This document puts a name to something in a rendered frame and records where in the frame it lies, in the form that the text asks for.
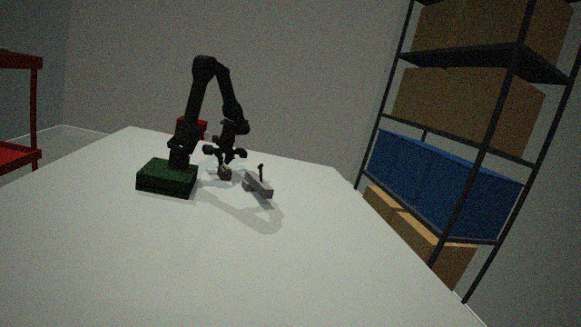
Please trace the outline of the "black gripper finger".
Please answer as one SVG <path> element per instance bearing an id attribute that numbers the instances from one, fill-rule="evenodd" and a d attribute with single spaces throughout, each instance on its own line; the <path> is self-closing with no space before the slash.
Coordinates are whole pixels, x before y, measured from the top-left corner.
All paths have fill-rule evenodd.
<path id="1" fill-rule="evenodd" d="M 225 154 L 224 162 L 226 163 L 226 165 L 228 165 L 232 159 L 235 159 L 235 157 L 232 157 L 232 156 L 229 156 L 228 154 Z"/>
<path id="2" fill-rule="evenodd" d="M 214 153 L 214 154 L 215 154 L 215 153 Z M 219 164 L 220 164 L 220 165 L 222 165 L 222 159 L 223 159 L 223 156 L 218 156 L 218 155 L 216 155 L 216 154 L 215 154 L 215 156 L 216 156 L 216 157 L 218 157 Z"/>

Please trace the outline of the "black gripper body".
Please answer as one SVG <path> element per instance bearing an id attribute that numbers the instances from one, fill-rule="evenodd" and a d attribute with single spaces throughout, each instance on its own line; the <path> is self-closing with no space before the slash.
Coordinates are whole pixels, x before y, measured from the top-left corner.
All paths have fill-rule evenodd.
<path id="1" fill-rule="evenodd" d="M 229 156 L 234 157 L 235 154 L 238 154 L 240 158 L 247 158 L 247 152 L 244 148 L 236 147 L 235 150 L 232 149 L 233 143 L 235 143 L 235 136 L 233 137 L 226 137 L 221 135 L 221 142 L 219 148 L 213 147 L 212 145 L 205 144 L 202 147 L 202 151 L 204 154 L 213 155 L 214 153 L 218 156 L 222 156 L 222 153 L 228 154 Z"/>

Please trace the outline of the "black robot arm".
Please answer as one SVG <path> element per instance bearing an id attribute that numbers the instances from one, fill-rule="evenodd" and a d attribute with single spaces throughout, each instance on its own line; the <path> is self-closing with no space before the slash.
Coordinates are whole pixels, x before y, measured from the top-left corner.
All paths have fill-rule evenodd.
<path id="1" fill-rule="evenodd" d="M 198 55 L 193 59 L 193 81 L 185 115 L 182 123 L 177 126 L 174 136 L 167 143 L 168 148 L 172 149 L 167 169 L 178 172 L 185 172 L 188 169 L 191 158 L 189 154 L 192 154 L 198 141 L 200 142 L 202 133 L 202 129 L 197 127 L 197 120 L 206 87 L 215 75 L 223 99 L 222 113 L 231 120 L 224 118 L 220 121 L 220 124 L 223 124 L 221 135 L 233 137 L 236 134 L 250 132 L 249 121 L 244 119 L 242 108 L 235 98 L 229 69 L 217 62 L 213 56 Z"/>

